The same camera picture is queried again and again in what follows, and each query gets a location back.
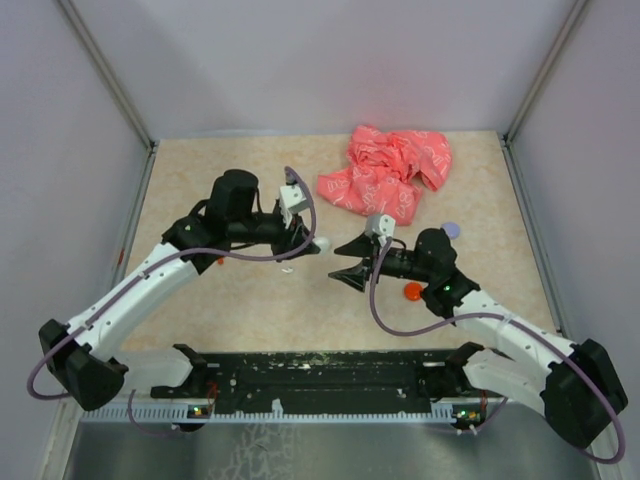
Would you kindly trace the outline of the white earbud charging case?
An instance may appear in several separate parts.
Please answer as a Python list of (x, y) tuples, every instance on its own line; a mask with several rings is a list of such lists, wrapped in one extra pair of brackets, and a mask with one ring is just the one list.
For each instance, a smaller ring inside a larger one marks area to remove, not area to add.
[(332, 243), (331, 240), (327, 237), (315, 237), (312, 241), (314, 247), (318, 250), (319, 254), (328, 253), (331, 250)]

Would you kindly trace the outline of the purple earbud charging case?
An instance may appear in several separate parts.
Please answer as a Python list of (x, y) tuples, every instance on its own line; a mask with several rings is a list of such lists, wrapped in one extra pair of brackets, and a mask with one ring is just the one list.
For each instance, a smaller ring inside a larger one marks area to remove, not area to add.
[(455, 222), (445, 222), (441, 225), (441, 228), (450, 239), (457, 239), (461, 234), (461, 228)]

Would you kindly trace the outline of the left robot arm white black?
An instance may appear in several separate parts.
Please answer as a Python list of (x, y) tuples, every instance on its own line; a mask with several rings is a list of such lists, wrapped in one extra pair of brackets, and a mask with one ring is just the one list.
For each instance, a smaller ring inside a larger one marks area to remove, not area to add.
[(253, 173), (225, 171), (210, 196), (176, 220), (148, 257), (103, 298), (65, 323), (51, 319), (40, 328), (43, 358), (29, 374), (29, 394), (39, 395), (35, 378), (40, 369), (47, 369), (85, 411), (124, 392), (166, 388), (189, 397), (201, 394), (208, 373), (189, 348), (124, 354), (122, 344), (172, 294), (217, 261), (257, 261), (255, 255), (240, 253), (243, 245), (269, 246), (268, 262), (326, 252), (329, 241), (316, 236), (315, 223), (304, 223), (303, 212), (314, 214), (315, 205), (309, 187), (292, 168), (286, 168), (285, 184), (270, 212), (261, 208)]

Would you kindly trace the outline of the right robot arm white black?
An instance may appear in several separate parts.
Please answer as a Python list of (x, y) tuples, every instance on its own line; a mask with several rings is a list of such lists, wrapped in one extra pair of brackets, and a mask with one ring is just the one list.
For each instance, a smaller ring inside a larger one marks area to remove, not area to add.
[(429, 228), (413, 249), (395, 248), (387, 236), (363, 233), (335, 249), (358, 264), (330, 273), (356, 290), (375, 292), (380, 276), (424, 283), (426, 308), (437, 325), (453, 324), (480, 339), (459, 348), (447, 370), (448, 387), (461, 396), (486, 390), (542, 416), (568, 444), (585, 449), (619, 420), (628, 398), (606, 349), (546, 331), (494, 300), (457, 267), (457, 253), (442, 229)]

